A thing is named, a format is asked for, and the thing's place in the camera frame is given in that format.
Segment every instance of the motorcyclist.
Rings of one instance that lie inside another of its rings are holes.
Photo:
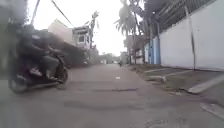
[[[42,76],[47,77],[47,69],[51,67],[51,64],[54,64],[54,62],[49,64],[49,61],[57,60],[48,56],[47,37],[44,36],[45,34],[40,35],[40,33],[31,25],[24,26],[21,39],[17,45],[17,53],[22,61],[31,61],[37,64]]]

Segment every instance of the white sky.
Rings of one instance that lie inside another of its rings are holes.
[[[99,12],[100,29],[97,30],[94,41],[100,54],[105,52],[120,55],[120,51],[126,50],[123,45],[124,37],[114,25],[114,22],[119,19],[119,10],[122,7],[120,0],[55,0],[55,2],[74,27],[84,25],[91,20],[94,11]],[[30,16],[35,4],[36,0],[30,0]],[[55,19],[59,19],[68,27],[72,27],[54,7],[51,0],[40,0],[34,22],[35,28],[46,29]]]

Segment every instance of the road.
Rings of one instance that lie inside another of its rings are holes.
[[[0,128],[223,128],[196,96],[172,95],[117,65],[70,71],[66,90],[0,86]]]

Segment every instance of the utility pole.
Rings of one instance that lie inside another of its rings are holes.
[[[37,0],[36,6],[35,6],[35,9],[34,9],[34,12],[33,12],[32,20],[31,20],[32,25],[33,25],[34,19],[35,19],[36,14],[37,14],[37,9],[38,9],[39,3],[40,3],[40,0]]]

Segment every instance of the power line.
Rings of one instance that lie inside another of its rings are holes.
[[[54,6],[57,8],[57,10],[65,17],[65,19],[72,25],[70,20],[65,16],[65,14],[61,11],[61,9],[57,6],[57,4],[54,2],[54,0],[51,0],[51,2],[54,4]]]

